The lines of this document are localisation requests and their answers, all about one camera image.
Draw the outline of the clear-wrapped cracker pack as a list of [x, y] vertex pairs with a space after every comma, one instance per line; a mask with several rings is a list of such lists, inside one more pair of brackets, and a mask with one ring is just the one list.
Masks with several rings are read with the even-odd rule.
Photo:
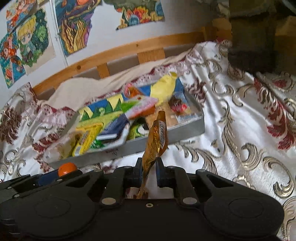
[[178, 124], [190, 121], [195, 118], [199, 118], [199, 116], [196, 113], [185, 114], [185, 115], [170, 115], [166, 120], [166, 124], [168, 127], [176, 126]]

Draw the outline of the white green pouch snack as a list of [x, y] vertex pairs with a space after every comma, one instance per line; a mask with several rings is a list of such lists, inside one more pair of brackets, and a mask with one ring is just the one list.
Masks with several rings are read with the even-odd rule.
[[133, 123], [127, 136], [127, 140], [134, 140], [146, 136], [148, 133], [149, 127], [146, 123]]

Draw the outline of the wooden bed frame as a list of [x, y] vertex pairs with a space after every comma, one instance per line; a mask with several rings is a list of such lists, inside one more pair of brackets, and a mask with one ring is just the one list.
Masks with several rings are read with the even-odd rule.
[[137, 55], [140, 64], [157, 61], [165, 58], [164, 49], [166, 47], [215, 40], [232, 40], [232, 28], [229, 20], [218, 18], [214, 19], [211, 25], [201, 27], [196, 32], [144, 39], [103, 51], [78, 61], [48, 77], [34, 86], [33, 91], [38, 97], [43, 95], [51, 96], [61, 83], [90, 69], [96, 68], [100, 78], [108, 77], [110, 74], [107, 63], [111, 61], [134, 54]]

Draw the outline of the starry swirl drawing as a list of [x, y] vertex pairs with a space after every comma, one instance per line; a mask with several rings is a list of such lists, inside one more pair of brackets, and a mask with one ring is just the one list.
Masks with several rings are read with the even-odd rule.
[[101, 4], [99, 0], [55, 1], [55, 13], [65, 56], [84, 49], [92, 28], [91, 17]]

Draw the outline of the floral satin bedspread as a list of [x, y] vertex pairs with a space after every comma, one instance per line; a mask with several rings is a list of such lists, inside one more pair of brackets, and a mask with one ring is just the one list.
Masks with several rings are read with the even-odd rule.
[[[200, 43], [172, 64], [182, 65], [182, 75], [175, 74], [203, 108], [205, 132], [170, 145], [163, 162], [187, 172], [204, 168], [272, 196], [285, 211], [280, 238], [295, 240], [295, 77], [236, 69], [226, 57], [229, 47]], [[1, 181], [51, 171], [45, 151], [75, 112], [38, 99], [29, 83], [5, 98]]]

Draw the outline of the golden brown snack wrapper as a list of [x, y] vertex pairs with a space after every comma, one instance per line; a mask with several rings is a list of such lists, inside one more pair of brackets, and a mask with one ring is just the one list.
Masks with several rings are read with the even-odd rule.
[[154, 120], [149, 130], [147, 144], [142, 157], [142, 184], [137, 194], [137, 199], [142, 199], [147, 183], [149, 172], [168, 147], [168, 134], [166, 113], [163, 110], [158, 112], [157, 118]]

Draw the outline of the blond boy drawing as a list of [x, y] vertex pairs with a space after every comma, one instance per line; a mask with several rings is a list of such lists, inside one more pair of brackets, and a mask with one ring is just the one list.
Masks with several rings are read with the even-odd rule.
[[16, 29], [16, 36], [26, 75], [56, 57], [44, 7], [37, 9]]

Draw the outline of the yellow snack packet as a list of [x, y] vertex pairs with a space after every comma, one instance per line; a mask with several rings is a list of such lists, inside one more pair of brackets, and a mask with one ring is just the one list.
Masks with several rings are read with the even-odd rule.
[[90, 126], [77, 127], [76, 130], [81, 132], [81, 136], [73, 149], [72, 156], [81, 156], [88, 151], [96, 136], [103, 130], [103, 127], [104, 124], [102, 122]]

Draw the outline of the small orange fruit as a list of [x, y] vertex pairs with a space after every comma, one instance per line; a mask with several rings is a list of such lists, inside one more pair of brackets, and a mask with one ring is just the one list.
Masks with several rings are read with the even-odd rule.
[[58, 176], [62, 177], [64, 175], [67, 175], [67, 174], [77, 171], [77, 170], [78, 170], [78, 168], [75, 164], [68, 162], [68, 163], [65, 163], [59, 167]]

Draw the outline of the anime girl orange drawing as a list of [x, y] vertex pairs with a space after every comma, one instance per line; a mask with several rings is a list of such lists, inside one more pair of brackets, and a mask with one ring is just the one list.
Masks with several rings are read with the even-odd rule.
[[1, 70], [7, 88], [11, 88], [26, 73], [22, 60], [17, 54], [19, 44], [16, 28], [26, 19], [36, 3], [36, 1], [11, 1], [7, 7], [7, 34], [1, 40]]

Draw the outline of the blue white sachet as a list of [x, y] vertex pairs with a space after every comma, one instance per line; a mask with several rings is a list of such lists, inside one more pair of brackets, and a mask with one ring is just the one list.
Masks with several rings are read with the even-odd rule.
[[107, 141], [116, 139], [129, 123], [129, 119], [123, 113], [118, 118], [114, 119], [100, 134], [97, 135], [97, 141]]

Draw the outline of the olive brown hanging trousers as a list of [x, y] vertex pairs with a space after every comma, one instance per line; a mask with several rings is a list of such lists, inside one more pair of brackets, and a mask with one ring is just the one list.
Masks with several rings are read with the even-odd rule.
[[229, 1], [232, 47], [228, 61], [232, 67], [256, 74], [275, 68], [275, 1]]

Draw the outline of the landscape fields drawing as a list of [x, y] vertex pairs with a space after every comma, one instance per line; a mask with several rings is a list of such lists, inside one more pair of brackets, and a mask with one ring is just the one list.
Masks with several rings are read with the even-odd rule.
[[152, 0], [109, 0], [104, 1], [121, 13], [116, 30], [165, 19], [161, 1]]

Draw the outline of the orange red snack bag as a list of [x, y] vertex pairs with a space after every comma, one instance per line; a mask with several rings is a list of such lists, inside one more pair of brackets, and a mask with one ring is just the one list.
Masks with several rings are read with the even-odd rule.
[[124, 91], [127, 100], [121, 103], [121, 110], [129, 120], [145, 117], [154, 113], [158, 98], [144, 95], [144, 93], [132, 84], [128, 84]]

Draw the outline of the grey tray with colourful liner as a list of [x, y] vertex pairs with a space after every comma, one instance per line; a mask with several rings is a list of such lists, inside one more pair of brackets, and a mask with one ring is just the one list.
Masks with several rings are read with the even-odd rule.
[[43, 159], [56, 169], [66, 162], [73, 162], [76, 166], [82, 167], [142, 152], [145, 149], [149, 134], [128, 141], [127, 136], [132, 124], [146, 123], [150, 130], [160, 110], [165, 111], [166, 120], [170, 115], [176, 115], [171, 111], [168, 104], [168, 101], [173, 95], [187, 104], [188, 109], [185, 114], [196, 113], [199, 118], [192, 119], [176, 126], [168, 127], [166, 125], [168, 144], [196, 137], [204, 133], [204, 114], [201, 106], [193, 97], [191, 97], [189, 92], [185, 89], [184, 84], [182, 84], [181, 80], [175, 73], [164, 75], [151, 84], [141, 86], [135, 84], [132, 85], [140, 89], [144, 95], [159, 99], [154, 113], [145, 117], [129, 120], [129, 123], [116, 139], [107, 141], [94, 140], [88, 151], [81, 156], [73, 157], [73, 149], [81, 136], [81, 132], [77, 131], [76, 128], [102, 122], [104, 124], [104, 130], [114, 119], [123, 114], [120, 106], [122, 102], [127, 100], [124, 94], [124, 88], [124, 90], [118, 94], [112, 94], [109, 97], [78, 109], [73, 120], [67, 124], [66, 130], [62, 134], [62, 138], [45, 151]]

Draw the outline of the cream pillow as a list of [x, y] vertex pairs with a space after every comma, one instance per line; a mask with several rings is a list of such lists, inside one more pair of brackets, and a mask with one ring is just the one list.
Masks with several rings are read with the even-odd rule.
[[108, 63], [111, 76], [100, 80], [86, 74], [71, 78], [63, 82], [45, 103], [56, 109], [66, 106], [77, 111], [86, 102], [112, 91], [121, 91], [127, 83], [141, 86], [154, 83], [169, 72], [182, 75], [182, 65], [178, 63], [177, 67], [173, 67], [172, 64], [181, 61], [192, 47], [184, 45], [165, 49], [165, 59], [142, 64], [136, 55], [114, 60]]

